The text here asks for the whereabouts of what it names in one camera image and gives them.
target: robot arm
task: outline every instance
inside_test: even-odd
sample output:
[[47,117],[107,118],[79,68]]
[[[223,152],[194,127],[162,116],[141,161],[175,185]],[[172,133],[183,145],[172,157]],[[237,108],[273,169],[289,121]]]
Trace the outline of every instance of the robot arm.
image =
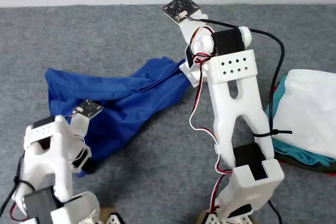
[[[23,223],[101,223],[99,203],[93,193],[73,196],[72,172],[80,172],[91,157],[84,137],[90,119],[102,109],[102,106],[86,100],[69,116],[70,124],[58,115],[27,127],[20,179],[29,182],[33,188],[20,183],[12,196],[28,217]],[[55,174],[55,185],[40,188],[48,174]]]
[[[270,128],[261,106],[254,51],[247,50],[251,33],[247,27],[214,32],[199,21],[205,15],[191,0],[174,0],[163,10],[178,24],[187,42],[186,62],[180,69],[193,87],[201,83],[200,76],[208,82],[215,115],[215,151],[233,169],[229,184],[215,201],[215,215],[222,223],[250,223],[247,216],[271,198],[284,178],[274,159],[271,136],[260,137]],[[201,67],[196,64],[197,55],[208,57]],[[229,81],[237,83],[234,99]],[[233,148],[232,134],[240,115],[259,137],[255,136],[255,143]]]

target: gray carpet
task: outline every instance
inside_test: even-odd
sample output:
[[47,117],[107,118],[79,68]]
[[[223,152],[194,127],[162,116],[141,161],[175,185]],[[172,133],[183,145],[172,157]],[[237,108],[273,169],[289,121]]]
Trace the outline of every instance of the gray carpet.
[[[280,75],[294,68],[336,72],[336,6],[203,6],[210,18],[264,29],[286,46]],[[123,77],[148,59],[183,58],[178,27],[157,5],[70,6],[0,9],[0,199],[12,187],[23,149],[25,127],[48,116],[44,72],[48,67],[102,77]],[[255,35],[258,81],[263,105],[279,48]],[[195,90],[154,115],[123,150],[111,155],[94,175],[74,178],[76,193],[95,193],[102,206],[115,206],[126,223],[192,224],[208,207],[217,175],[213,141],[192,131],[188,117]],[[211,127],[207,86],[195,124]],[[233,143],[253,141],[238,119]],[[284,223],[333,223],[336,178],[282,164],[285,180],[273,203]],[[277,223],[266,205],[255,214],[260,223]],[[8,213],[0,223],[10,223]]]

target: blue fabric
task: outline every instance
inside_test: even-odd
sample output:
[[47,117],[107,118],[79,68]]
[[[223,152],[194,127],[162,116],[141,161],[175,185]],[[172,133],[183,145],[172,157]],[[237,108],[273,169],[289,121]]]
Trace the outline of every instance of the blue fabric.
[[[273,98],[273,118],[277,113],[279,102],[282,98],[282,96],[285,93],[285,80],[287,76],[283,76],[281,78],[281,81],[277,87],[277,90],[274,93],[274,98]],[[266,114],[269,116],[269,106],[266,108]],[[275,138],[272,138],[273,141],[273,147],[274,151],[289,155],[297,159],[298,161],[306,164],[306,165],[315,165],[318,162],[321,163],[322,165],[329,166],[329,163],[336,162],[336,159],[326,157],[323,155],[315,154],[312,152],[308,152],[306,150],[303,150],[301,148],[297,148],[295,146],[292,146],[290,144],[284,143],[282,141],[279,141]]]
[[90,121],[85,137],[92,159],[101,160],[118,151],[152,114],[179,102],[190,86],[179,70],[184,61],[167,57],[151,59],[130,77],[99,78],[48,69],[51,115],[68,115],[84,99],[104,107]]

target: white cloth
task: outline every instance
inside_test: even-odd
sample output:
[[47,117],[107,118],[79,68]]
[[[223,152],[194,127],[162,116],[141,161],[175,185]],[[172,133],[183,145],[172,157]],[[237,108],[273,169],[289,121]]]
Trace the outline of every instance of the white cloth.
[[274,128],[293,131],[273,136],[282,142],[336,158],[336,74],[289,71]]

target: teal fabric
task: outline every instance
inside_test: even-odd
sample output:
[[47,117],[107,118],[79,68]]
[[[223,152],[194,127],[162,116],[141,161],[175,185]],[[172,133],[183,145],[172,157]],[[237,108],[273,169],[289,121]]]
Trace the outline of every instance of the teal fabric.
[[[283,76],[281,81],[277,87],[277,90],[274,93],[273,98],[273,118],[277,113],[277,109],[279,107],[279,102],[282,96],[285,93],[285,80],[287,76]],[[267,116],[269,116],[269,106],[267,106],[265,110]],[[298,161],[306,164],[306,165],[315,165],[317,163],[321,163],[322,165],[329,166],[330,163],[336,162],[336,159],[326,157],[323,155],[315,154],[312,152],[308,152],[301,148],[297,148],[290,144],[279,141],[275,138],[272,138],[274,151],[277,153],[285,154],[294,157]]]

